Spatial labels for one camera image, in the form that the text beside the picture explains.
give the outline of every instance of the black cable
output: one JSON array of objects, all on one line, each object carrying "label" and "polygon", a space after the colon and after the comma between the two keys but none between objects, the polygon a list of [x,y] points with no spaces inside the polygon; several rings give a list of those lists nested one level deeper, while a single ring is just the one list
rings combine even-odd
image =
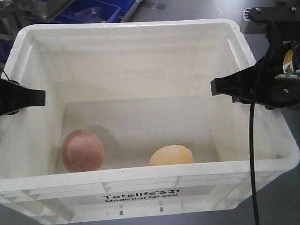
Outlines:
[{"label": "black cable", "polygon": [[260,225],[259,223],[259,215],[258,215],[258,206],[257,206],[257,197],[256,197],[256,186],[255,186],[255,167],[254,167],[254,140],[253,140],[253,127],[254,127],[254,108],[255,108],[255,101],[256,95],[258,91],[258,86],[263,75],[263,69],[267,62],[267,58],[270,54],[270,49],[266,52],[260,68],[258,70],[258,74],[255,80],[252,98],[251,98],[251,105],[250,105],[250,113],[249,113],[249,155],[250,155],[250,171],[251,171],[251,191],[252,191],[252,202],[253,202],[253,210],[254,210],[254,219],[255,224]]},{"label": "black cable", "polygon": [[4,71],[2,68],[0,68],[0,71],[2,71],[2,72],[5,74],[7,80],[9,81],[9,77],[8,77],[8,75],[5,73],[5,71]]}]

